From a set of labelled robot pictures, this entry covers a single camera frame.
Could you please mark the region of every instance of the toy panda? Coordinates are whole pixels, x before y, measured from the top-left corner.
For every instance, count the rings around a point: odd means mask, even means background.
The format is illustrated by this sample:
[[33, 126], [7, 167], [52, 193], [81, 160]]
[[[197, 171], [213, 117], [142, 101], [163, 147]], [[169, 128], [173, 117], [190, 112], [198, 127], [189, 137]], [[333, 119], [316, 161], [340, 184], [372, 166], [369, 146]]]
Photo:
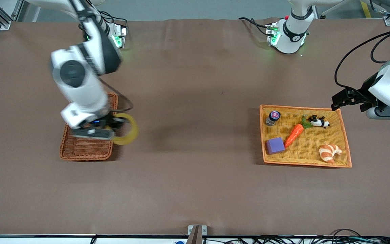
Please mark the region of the toy panda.
[[310, 122], [311, 122], [311, 125], [312, 126], [317, 126], [317, 127], [323, 127], [323, 128], [327, 128], [328, 126], [330, 126], [329, 122], [328, 121], [325, 121], [325, 116], [323, 117], [320, 117], [317, 119], [317, 116], [316, 115], [313, 115], [311, 118], [308, 119]]

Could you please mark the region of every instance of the carrot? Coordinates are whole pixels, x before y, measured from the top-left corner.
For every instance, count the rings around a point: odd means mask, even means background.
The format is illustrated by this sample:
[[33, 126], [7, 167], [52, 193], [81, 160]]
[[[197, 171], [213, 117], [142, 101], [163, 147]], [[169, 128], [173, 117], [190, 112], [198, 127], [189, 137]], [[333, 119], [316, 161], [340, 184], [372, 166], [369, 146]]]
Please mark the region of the carrot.
[[310, 122], [306, 121], [305, 117], [302, 117], [302, 123], [294, 126], [293, 130], [291, 130], [291, 134], [288, 136], [285, 141], [284, 147], [287, 148], [291, 143], [296, 140], [296, 138], [302, 134], [303, 130], [311, 128], [312, 125]]

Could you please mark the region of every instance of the purple sponge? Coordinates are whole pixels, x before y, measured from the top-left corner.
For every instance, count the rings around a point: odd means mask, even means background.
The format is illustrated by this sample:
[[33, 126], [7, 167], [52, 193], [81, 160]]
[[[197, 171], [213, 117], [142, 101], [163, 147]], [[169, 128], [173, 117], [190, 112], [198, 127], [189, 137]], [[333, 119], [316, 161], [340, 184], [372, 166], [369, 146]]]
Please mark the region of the purple sponge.
[[284, 142], [280, 137], [268, 140], [266, 146], [269, 154], [275, 154], [285, 150]]

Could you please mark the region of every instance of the brown wicker tray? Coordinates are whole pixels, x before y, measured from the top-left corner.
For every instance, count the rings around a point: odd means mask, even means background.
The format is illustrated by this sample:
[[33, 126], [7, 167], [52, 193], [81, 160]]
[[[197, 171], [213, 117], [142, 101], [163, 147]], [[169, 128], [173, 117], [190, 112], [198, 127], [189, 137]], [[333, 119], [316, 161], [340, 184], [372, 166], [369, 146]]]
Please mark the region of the brown wicker tray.
[[[265, 120], [272, 110], [279, 111], [281, 117], [274, 126], [267, 126]], [[329, 121], [331, 126], [326, 129], [320, 127], [305, 129], [285, 151], [272, 155], [267, 153], [267, 140], [281, 137], [285, 141], [293, 127], [301, 122], [302, 116], [312, 115], [325, 116], [325, 120]], [[267, 164], [351, 168], [350, 148], [340, 109], [331, 111], [330, 108], [260, 105], [260, 133], [263, 159]], [[341, 148], [342, 154], [334, 156], [334, 164], [322, 161], [319, 148], [324, 144], [335, 144]]]
[[[111, 109], [117, 109], [118, 97], [108, 93]], [[60, 158], [68, 161], [102, 161], [111, 156], [113, 142], [110, 140], [86, 139], [72, 136], [66, 124], [60, 145]]]

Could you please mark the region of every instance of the small jar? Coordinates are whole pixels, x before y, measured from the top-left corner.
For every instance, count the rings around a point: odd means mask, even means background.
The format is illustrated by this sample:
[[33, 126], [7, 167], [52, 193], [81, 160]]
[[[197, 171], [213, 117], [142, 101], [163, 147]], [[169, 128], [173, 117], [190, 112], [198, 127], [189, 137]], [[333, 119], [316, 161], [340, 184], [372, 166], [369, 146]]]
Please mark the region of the small jar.
[[278, 111], [272, 111], [269, 116], [266, 118], [266, 125], [272, 126], [275, 122], [281, 117], [281, 114]]

